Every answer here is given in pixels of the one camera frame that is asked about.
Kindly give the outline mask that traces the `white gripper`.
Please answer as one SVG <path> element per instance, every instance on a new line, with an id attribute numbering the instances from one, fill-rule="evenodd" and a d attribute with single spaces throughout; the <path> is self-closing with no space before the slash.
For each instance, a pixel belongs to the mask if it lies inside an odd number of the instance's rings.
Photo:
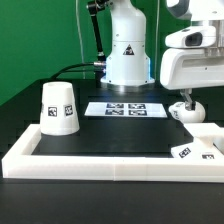
<path id="1" fill-rule="evenodd" d="M 160 83 L 169 90 L 181 90 L 185 109 L 195 109 L 193 88 L 224 86 L 224 56 L 210 56 L 204 49 L 165 51 L 161 60 Z"/>

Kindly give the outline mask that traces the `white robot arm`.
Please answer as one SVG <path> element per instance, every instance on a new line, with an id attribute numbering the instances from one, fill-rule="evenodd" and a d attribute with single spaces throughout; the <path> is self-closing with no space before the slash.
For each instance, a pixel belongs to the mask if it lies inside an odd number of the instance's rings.
<path id="1" fill-rule="evenodd" d="M 160 67 L 160 82 L 179 90 L 185 108 L 194 111 L 194 88 L 224 85 L 224 0 L 165 0 L 170 14 L 191 25 L 165 38 L 167 50 Z M 112 17 L 112 52 L 101 81 L 118 88 L 134 88 L 153 81 L 145 53 L 146 18 L 130 0 L 109 0 Z"/>

